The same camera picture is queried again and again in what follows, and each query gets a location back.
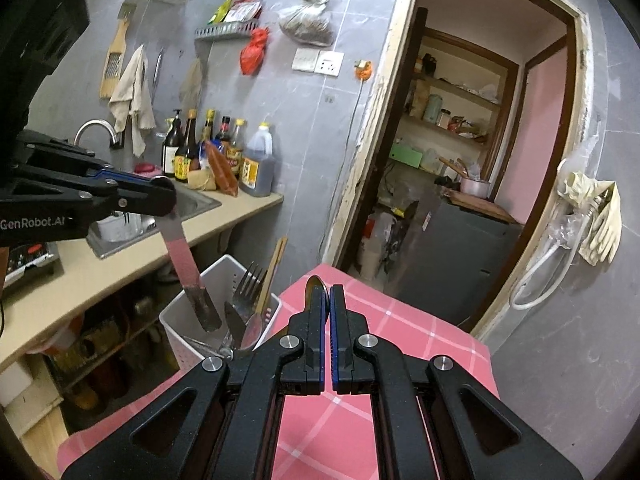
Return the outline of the orange wall plug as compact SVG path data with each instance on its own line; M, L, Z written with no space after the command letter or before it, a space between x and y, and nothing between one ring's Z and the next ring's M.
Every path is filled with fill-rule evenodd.
M362 82L369 80L373 73L373 65L370 60L358 60L354 65L355 77Z

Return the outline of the dark sauce bottle yellow label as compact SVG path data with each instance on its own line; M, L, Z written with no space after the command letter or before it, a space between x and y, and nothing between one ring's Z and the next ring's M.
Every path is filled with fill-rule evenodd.
M200 169L200 148L196 142L196 118L198 110L190 108L188 119L186 120L186 132L184 142L176 151L174 157L175 179L186 183L190 172Z

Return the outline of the beige hanging cloth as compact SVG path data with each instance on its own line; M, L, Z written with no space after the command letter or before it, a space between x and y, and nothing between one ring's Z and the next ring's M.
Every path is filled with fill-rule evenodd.
M108 101L108 109L115 119L114 130L123 133L131 126L132 152L141 157L145 151L145 136L156 127L151 92L146 73L149 60L142 44L130 58L118 84Z

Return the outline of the green box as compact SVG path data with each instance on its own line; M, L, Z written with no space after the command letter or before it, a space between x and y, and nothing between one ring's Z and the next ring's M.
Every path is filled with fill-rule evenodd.
M411 146L394 143L390 149L390 159L412 168L419 168L423 154Z

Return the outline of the wooden shelf unit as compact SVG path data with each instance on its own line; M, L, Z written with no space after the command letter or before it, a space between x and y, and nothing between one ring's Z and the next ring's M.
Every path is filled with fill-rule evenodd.
M518 80L518 64L458 36L427 27L406 99L406 115L426 121L430 96L445 119L425 122L439 136L472 148L488 180L498 164Z

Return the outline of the steel table knife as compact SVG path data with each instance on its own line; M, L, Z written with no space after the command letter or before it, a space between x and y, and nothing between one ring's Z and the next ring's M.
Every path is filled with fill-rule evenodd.
M224 303L224 315L230 330L235 350L243 349L243 338L246 331L245 322L229 301Z

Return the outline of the dark grey cabinet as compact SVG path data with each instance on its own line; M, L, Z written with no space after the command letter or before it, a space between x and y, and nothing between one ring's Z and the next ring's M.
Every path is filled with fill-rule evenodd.
M455 205L431 188L418 201L384 292L461 325L480 308L521 230Z

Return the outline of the wooden chopstick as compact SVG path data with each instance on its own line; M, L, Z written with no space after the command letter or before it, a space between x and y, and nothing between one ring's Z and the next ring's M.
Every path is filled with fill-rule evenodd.
M280 237L272 253L266 277L264 279L264 282L262 283L262 291L260 292L260 295L256 302L255 313L258 316L262 316L262 312L264 312L265 308L267 307L274 274L276 274L277 267L285 251L286 244L288 244L288 238L286 236Z

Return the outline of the white perforated utensil holder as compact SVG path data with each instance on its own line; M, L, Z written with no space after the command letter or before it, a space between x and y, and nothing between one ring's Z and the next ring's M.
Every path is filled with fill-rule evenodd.
M218 356L231 361L247 356L268 338L281 300L267 292L274 271L255 263L247 268L222 256L201 274L214 314L194 308L186 292L160 312L160 322L182 370Z

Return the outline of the grey wall shelf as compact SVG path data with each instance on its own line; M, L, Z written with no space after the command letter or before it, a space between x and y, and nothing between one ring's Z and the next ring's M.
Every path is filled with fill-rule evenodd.
M224 41L232 39L250 38L258 27L257 18L244 22L221 22L209 24L195 29L194 39L198 41Z

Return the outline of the white wall socket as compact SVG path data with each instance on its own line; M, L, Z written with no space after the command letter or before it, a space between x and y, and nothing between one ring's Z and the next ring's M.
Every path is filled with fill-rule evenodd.
M342 52L298 48L291 67L296 72L337 77L340 74L343 61L344 54Z

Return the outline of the steel knife black tip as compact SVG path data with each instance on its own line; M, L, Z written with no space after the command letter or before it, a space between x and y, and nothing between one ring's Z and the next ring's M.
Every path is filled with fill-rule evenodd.
M207 333L213 333L218 328L221 328L222 321L212 298L210 298L206 287L202 284L201 273L186 241L177 209L175 208L167 216L158 217L156 225L160 230L160 235L163 237L178 280L198 318L198 322Z

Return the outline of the gold spoon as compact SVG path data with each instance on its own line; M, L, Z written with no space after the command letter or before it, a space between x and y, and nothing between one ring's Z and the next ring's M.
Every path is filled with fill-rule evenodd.
M309 310L312 306L312 300L314 300L314 294L316 291L321 292L321 296L324 300L328 299L328 291L326 290L326 284L322 281L318 275L311 275L306 281L304 299L305 299L305 311Z

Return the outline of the red plastic bag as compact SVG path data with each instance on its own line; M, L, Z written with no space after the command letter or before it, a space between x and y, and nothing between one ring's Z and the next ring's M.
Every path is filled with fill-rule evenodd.
M269 29L256 28L250 34L250 42L240 53L240 70L245 76L253 76L256 73L266 55L266 47L269 38Z

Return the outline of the pot on cabinet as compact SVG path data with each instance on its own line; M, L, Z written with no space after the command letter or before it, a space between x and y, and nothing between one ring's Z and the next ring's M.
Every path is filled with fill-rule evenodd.
M489 196L489 183L480 179L472 178L469 170L462 162L452 162L445 157L438 158L447 168L454 170L460 177L460 190L464 194L472 195L484 200Z

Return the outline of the wooden grater board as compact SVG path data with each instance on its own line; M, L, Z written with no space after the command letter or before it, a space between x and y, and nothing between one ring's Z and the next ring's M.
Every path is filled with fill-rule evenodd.
M103 73L99 88L99 98L109 99L122 76L122 61L126 53L126 33L130 25L130 20L134 15L136 5L132 2L124 2L119 9L117 17L117 29L106 52Z

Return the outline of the steel fork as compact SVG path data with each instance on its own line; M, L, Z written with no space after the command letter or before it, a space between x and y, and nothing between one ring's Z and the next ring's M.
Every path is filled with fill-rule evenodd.
M253 261L240 279L233 293L231 305L242 320L239 337L235 338L236 348L242 348L248 322L255 314L256 302L262 292L267 270Z

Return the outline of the clear bag dried goods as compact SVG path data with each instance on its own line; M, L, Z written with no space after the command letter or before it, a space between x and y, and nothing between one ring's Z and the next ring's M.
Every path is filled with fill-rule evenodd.
M326 48L334 43L332 15L328 11L330 0L299 0L278 12L281 32L299 44Z

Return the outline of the cream rubber gloves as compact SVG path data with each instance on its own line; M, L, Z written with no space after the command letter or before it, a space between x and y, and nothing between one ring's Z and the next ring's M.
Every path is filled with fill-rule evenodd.
M622 199L617 183L571 171L561 180L558 193L575 209L590 214L579 255L592 266L611 263L620 247L623 229Z

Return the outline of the pink checked tablecloth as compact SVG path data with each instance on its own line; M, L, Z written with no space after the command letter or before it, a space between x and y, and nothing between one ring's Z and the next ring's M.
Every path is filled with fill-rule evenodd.
M440 328L435 328L436 332L432 333L427 341L428 352L426 356L435 356L435 350L454 350L454 358L462 358L462 368L466 372L471 372L473 379L479 379L483 387L488 387L488 391L492 394L498 393L494 374L490 365L490 357L488 350L482 344L477 347L477 341L471 336L463 335L461 330L453 328L446 322L439 322ZM349 321L350 329L355 322ZM319 393L318 396L311 394L310 396L294 396L293 400L284 401L283 404L283 422L280 423L280 429L283 430L282 437L276 437L271 443L274 445L273 465L265 463L265 458L261 458L258 466L266 467L266 479L390 479L390 474L382 474L380 470L374 473L374 453L373 453L373 417L371 409L367 412L363 409L363 396L368 394L367 388L360 388L360 392L355 385L356 358L364 356L365 359L362 368L367 365L378 366L378 358L382 356L383 350L390 350L395 356L390 362L386 359L388 370L393 374L390 378L390 388L399 388L401 379L408 380L408 367L405 362L400 362L400 350L378 338L378 342L373 347L363 346L359 342L361 334L367 333L367 329L358 328L353 335L346 336L347 342L343 345L347 356L347 379L344 380L343 390L337 393L337 368L336 357L332 356L332 380L335 393L322 393L324 371L320 374L320 386L311 385L311 393ZM375 386L375 379L378 379L378 372L369 366L369 372L372 372L373 379L367 379L360 384L361 387ZM152 472L151 465L143 465L144 460L139 458L134 465L141 466L141 472L133 472L126 476L127 468L124 458L116 458L116 462L107 460L107 466L113 469L108 472L104 467L100 469L99 458L106 458L108 451L107 440L117 434L118 430L124 428L128 422L140 419L140 414L145 414L149 406L153 406L156 400L169 391L170 393L182 393L188 390L193 402L186 408L195 408L193 393L195 387L188 386L188 382L184 378L197 378L200 376L206 378L216 378L216 376L224 375L223 370L216 373L205 373L202 370L201 363L193 365L190 370L182 370L181 372L171 376L171 378L162 382L158 387L150 393L142 396L137 401L132 402L126 408L121 408L114 415L108 416L102 422L98 422L87 430L76 432L69 437L58 449L58 469L62 472L63 479L71 479L72 472L79 471L79 466L87 465L88 472L78 472L78 479L160 479L162 475L167 479L178 479L175 472L168 471L168 466L162 466L160 472ZM178 414L181 413L175 409L169 418L165 417L166 422L158 422L151 432L144 434L142 444L160 444L160 436L166 434L169 429L180 425ZM249 465L250 448L248 447L248 437L250 430L258 429L258 422L250 422L247 418L241 422L241 442L232 448L232 465L245 466Z

